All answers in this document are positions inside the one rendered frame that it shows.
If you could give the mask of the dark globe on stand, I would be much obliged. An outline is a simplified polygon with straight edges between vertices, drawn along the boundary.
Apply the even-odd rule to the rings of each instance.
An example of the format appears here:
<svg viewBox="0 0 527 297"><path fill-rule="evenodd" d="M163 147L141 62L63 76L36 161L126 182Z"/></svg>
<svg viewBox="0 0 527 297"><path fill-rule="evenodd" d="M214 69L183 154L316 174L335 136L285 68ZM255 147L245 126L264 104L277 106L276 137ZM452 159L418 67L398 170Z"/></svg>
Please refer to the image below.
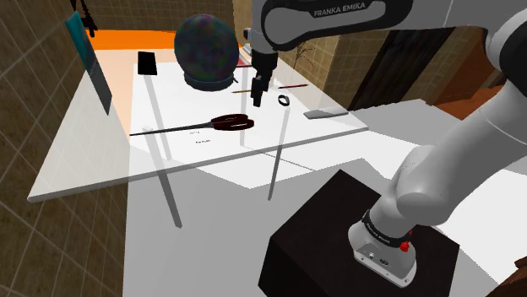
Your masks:
<svg viewBox="0 0 527 297"><path fill-rule="evenodd" d="M234 82L239 61L236 34L214 15L185 19L174 38L174 52L185 82L201 91L220 91Z"/></svg>

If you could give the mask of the teal flat panel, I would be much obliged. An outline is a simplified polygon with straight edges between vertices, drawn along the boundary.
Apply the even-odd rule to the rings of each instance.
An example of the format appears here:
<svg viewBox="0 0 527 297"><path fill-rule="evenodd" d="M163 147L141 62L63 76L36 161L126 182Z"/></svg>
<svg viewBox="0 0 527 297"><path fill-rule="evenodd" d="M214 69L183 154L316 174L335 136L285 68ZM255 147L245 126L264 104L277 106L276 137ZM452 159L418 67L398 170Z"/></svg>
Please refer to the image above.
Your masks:
<svg viewBox="0 0 527 297"><path fill-rule="evenodd" d="M78 12L74 12L65 22L65 25L68 28L68 32L76 47L79 57L84 64L84 68L89 74L90 80L95 87L95 91L104 108L104 111L108 115L111 109L112 94L102 71L101 65L95 54L95 50L90 43L90 39L86 33L80 14Z"/></svg>

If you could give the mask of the brown wooden furniture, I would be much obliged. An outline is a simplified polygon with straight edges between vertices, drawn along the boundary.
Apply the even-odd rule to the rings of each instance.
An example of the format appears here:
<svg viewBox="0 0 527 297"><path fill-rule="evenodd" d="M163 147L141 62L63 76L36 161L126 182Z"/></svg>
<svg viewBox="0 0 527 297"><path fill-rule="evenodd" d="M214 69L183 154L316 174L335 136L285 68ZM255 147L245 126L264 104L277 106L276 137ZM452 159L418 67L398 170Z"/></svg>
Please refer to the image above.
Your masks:
<svg viewBox="0 0 527 297"><path fill-rule="evenodd" d="M498 287L498 297L527 297L527 256L514 265L517 270Z"/></svg>

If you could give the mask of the dark robot stand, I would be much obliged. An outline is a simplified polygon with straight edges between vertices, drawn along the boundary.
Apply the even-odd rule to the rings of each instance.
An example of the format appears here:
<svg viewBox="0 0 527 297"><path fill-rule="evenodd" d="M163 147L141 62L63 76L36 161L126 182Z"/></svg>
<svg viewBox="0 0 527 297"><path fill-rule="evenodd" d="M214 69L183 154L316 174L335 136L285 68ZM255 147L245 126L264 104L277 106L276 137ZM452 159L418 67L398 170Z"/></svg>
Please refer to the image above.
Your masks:
<svg viewBox="0 0 527 297"><path fill-rule="evenodd" d="M348 229L380 195L339 170L269 239L258 281L266 297L448 297L459 245L416 226L416 276L405 288L360 264Z"/></svg>

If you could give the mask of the grey flat remote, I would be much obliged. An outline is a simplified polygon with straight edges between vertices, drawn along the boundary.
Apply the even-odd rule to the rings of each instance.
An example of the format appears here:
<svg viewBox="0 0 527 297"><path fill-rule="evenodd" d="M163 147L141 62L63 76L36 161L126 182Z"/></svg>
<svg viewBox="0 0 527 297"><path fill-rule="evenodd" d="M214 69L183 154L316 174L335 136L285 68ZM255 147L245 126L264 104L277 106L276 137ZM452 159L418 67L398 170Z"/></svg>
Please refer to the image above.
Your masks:
<svg viewBox="0 0 527 297"><path fill-rule="evenodd" d="M303 113L303 115L309 120L314 120L314 119L321 119L321 118L344 116L344 115L347 115L348 113L349 113L348 110L338 107L338 106L334 106L334 107L316 109L312 111L306 111Z"/></svg>

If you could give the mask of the bare twig plant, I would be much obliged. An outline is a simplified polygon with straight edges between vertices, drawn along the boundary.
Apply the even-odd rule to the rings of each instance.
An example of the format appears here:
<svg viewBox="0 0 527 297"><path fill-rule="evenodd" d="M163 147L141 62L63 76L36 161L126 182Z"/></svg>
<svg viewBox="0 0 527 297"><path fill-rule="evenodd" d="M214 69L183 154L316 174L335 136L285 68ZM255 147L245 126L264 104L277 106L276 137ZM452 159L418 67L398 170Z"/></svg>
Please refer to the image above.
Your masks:
<svg viewBox="0 0 527 297"><path fill-rule="evenodd" d="M293 63L293 68L296 68L301 64L301 61L305 61L310 65L310 68L314 67L312 62L312 54L315 49L311 47L307 41L303 41L299 46L296 47L296 54Z"/></svg>

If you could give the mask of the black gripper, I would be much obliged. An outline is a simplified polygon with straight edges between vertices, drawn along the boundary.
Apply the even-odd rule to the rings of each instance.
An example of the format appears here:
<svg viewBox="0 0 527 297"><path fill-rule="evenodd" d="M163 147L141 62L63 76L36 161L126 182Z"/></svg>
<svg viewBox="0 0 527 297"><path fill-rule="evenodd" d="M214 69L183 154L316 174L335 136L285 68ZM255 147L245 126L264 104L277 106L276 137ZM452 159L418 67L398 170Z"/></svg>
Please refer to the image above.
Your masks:
<svg viewBox="0 0 527 297"><path fill-rule="evenodd" d="M257 71L257 76L252 79L251 98L255 107L261 106L263 92L269 90L269 81L273 71L277 68L279 54L262 53L252 50L252 66Z"/></svg>

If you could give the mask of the dark red handled scissors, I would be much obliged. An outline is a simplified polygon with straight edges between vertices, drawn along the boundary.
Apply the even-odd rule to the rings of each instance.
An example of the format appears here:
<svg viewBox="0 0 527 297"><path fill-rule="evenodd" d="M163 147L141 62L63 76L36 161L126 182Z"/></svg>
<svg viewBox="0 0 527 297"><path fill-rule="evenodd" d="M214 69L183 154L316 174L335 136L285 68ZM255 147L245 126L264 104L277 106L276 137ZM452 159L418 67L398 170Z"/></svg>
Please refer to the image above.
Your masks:
<svg viewBox="0 0 527 297"><path fill-rule="evenodd" d="M152 130L147 132L136 132L132 133L132 136L157 134L163 132L175 132L184 130L193 130L201 128L212 128L218 131L241 131L252 128L254 126L254 120L250 119L246 114L229 114L218 116L211 119L208 122L195 124L184 127L173 127L159 130Z"/></svg>

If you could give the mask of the black phone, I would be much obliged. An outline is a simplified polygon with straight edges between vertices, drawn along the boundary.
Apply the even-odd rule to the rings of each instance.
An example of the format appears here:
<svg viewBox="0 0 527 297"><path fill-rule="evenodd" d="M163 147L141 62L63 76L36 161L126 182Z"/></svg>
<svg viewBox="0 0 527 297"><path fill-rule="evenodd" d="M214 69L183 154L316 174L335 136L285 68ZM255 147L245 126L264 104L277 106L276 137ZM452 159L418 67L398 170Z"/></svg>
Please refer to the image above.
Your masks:
<svg viewBox="0 0 527 297"><path fill-rule="evenodd" d="M138 52L138 74L139 75L156 75L157 65L155 53L150 51Z"/></svg>

